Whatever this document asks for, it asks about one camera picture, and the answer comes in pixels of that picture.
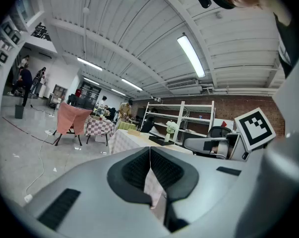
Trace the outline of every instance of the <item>fluorescent light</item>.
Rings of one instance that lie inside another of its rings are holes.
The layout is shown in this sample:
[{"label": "fluorescent light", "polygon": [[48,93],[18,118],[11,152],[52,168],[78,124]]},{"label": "fluorescent light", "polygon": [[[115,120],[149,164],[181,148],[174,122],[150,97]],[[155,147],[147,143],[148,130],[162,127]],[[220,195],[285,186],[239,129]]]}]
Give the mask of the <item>fluorescent light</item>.
[{"label": "fluorescent light", "polygon": [[83,60],[83,59],[81,59],[81,58],[78,58],[78,61],[80,61],[80,62],[82,62],[82,63],[85,63],[85,64],[87,64],[87,65],[89,65],[89,66],[92,66],[93,68],[99,69],[100,71],[103,70],[101,67],[98,67],[98,66],[96,66],[95,64],[92,64],[92,63],[90,63],[90,62],[88,62],[88,61],[86,61],[86,60]]},{"label": "fluorescent light", "polygon": [[122,95],[126,96],[126,94],[121,93],[121,92],[119,92],[119,91],[117,91],[117,90],[112,89],[112,91],[117,92],[117,93],[119,93],[119,94],[122,94]]},{"label": "fluorescent light", "polygon": [[199,60],[196,52],[194,51],[193,46],[191,45],[188,37],[186,35],[183,35],[180,38],[178,38],[177,41],[180,44],[180,46],[182,47],[182,49],[185,52],[185,54],[187,55],[187,57],[189,58],[198,77],[205,77],[205,73],[204,73],[204,70],[200,63],[200,60]]},{"label": "fluorescent light", "polygon": [[126,79],[121,79],[123,82],[125,82],[125,83],[127,83],[127,84],[129,84],[129,85],[131,85],[132,87],[135,87],[137,90],[139,90],[139,91],[142,91],[143,89],[141,89],[141,88],[139,88],[137,85],[134,85],[134,84],[132,84],[132,83],[130,83],[130,82],[128,82]]},{"label": "fluorescent light", "polygon": [[90,81],[90,82],[92,82],[92,83],[94,83],[94,84],[96,84],[96,85],[99,85],[99,83],[97,83],[97,82],[94,82],[93,80],[91,80],[91,79],[88,79],[88,78],[84,78],[85,80],[87,80],[87,81]]}]

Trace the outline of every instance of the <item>brick wall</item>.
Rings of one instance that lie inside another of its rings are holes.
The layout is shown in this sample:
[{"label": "brick wall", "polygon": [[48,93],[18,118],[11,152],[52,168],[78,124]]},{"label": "brick wall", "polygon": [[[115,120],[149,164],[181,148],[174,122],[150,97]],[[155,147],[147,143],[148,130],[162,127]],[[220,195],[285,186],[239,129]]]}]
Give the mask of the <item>brick wall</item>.
[{"label": "brick wall", "polygon": [[[146,108],[147,101],[134,101],[132,106],[132,114],[136,116],[138,108]],[[214,106],[216,108],[215,118],[234,120],[234,118],[241,116],[249,111],[252,111],[256,108],[261,108],[264,114],[267,116],[268,120],[272,124],[277,136],[282,137],[285,134],[285,121],[280,114],[275,102],[271,97],[261,97],[261,96],[199,96],[199,97],[180,97],[180,98],[168,98],[164,99],[164,104],[181,104],[181,101],[185,101],[186,104],[205,104],[210,105],[214,101]],[[173,111],[162,111],[160,113],[174,115]],[[208,113],[196,113],[191,112],[191,117],[199,117],[202,115],[203,118],[209,119],[210,114]],[[164,118],[155,118],[155,122],[164,122],[168,120]],[[196,132],[206,134],[207,126],[203,126],[197,123],[188,123],[188,129],[195,130]]]}]

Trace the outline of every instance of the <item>white ceiling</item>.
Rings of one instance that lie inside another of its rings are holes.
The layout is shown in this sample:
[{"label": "white ceiling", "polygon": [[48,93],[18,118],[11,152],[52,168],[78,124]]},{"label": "white ceiling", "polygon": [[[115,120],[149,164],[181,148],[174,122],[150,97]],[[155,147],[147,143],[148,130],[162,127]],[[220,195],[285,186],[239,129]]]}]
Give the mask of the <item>white ceiling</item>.
[{"label": "white ceiling", "polygon": [[[86,58],[105,70],[80,64],[84,76],[133,98],[169,96],[170,81],[197,78],[177,43],[188,36],[215,88],[278,88],[278,32],[272,13],[224,10],[198,0],[90,0],[84,55],[85,0],[43,0],[52,42],[68,63]],[[144,89],[137,92],[120,81]]]}]

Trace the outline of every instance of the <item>white flowers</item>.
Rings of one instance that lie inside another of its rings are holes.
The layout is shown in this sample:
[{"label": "white flowers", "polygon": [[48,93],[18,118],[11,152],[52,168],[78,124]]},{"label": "white flowers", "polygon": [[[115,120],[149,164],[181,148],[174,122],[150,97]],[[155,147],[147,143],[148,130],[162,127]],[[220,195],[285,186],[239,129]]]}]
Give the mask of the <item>white flowers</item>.
[{"label": "white flowers", "polygon": [[178,129],[178,125],[174,121],[168,121],[166,125],[167,125],[167,133],[169,134],[174,133],[175,130]]}]

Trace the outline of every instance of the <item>pink chair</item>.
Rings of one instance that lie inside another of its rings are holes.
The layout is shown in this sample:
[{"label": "pink chair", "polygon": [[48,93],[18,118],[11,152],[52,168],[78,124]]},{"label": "pink chair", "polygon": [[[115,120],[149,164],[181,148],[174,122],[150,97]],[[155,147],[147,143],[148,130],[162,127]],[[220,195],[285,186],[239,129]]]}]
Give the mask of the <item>pink chair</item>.
[{"label": "pink chair", "polygon": [[80,134],[84,133],[84,122],[91,114],[92,110],[80,109],[62,102],[58,110],[58,123],[57,129],[53,133],[60,133],[60,137],[57,139],[55,146],[58,145],[60,138],[64,134],[75,134],[78,136],[80,145]]}]

